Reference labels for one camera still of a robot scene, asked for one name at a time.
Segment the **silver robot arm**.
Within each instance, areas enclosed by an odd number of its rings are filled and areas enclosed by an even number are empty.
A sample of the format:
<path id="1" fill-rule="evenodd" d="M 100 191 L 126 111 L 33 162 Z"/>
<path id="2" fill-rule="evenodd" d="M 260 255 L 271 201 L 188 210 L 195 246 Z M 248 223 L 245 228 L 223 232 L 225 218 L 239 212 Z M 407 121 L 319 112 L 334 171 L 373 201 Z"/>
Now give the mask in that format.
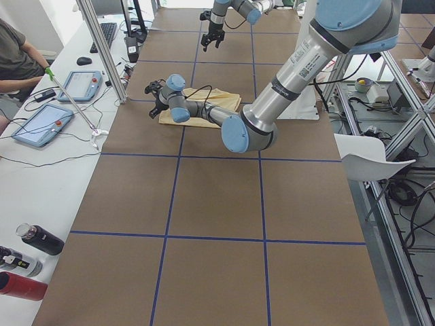
<path id="1" fill-rule="evenodd" d="M 201 21 L 208 21 L 208 33 L 201 38 L 203 51 L 206 52 L 208 45 L 215 42 L 215 47 L 219 48 L 224 40 L 224 23 L 228 8 L 232 7 L 239 13 L 245 21 L 251 25 L 257 23 L 261 15 L 269 13 L 275 7 L 275 1 L 250 1 L 250 0 L 216 0 L 210 10 L 205 10 L 200 14 Z"/>
<path id="2" fill-rule="evenodd" d="M 372 54 L 392 49 L 398 40 L 401 1 L 316 1 L 308 35 L 250 105 L 236 113 L 217 105 L 189 101 L 185 80 L 172 74 L 145 87 L 153 94 L 150 117 L 169 111 L 176 123 L 202 118 L 221 128 L 231 152 L 261 151 L 277 138 L 276 119 L 318 73 L 341 54 Z"/>

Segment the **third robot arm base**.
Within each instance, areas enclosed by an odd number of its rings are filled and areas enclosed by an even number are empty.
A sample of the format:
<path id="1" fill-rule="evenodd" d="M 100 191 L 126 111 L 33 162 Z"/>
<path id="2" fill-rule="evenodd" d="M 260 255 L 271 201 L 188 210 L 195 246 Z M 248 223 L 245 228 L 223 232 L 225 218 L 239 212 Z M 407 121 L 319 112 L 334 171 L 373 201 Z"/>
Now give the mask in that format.
<path id="1" fill-rule="evenodd" d="M 434 86 L 434 47 L 423 59 L 402 59 L 406 75 L 411 77 L 417 87 L 429 99 Z"/>

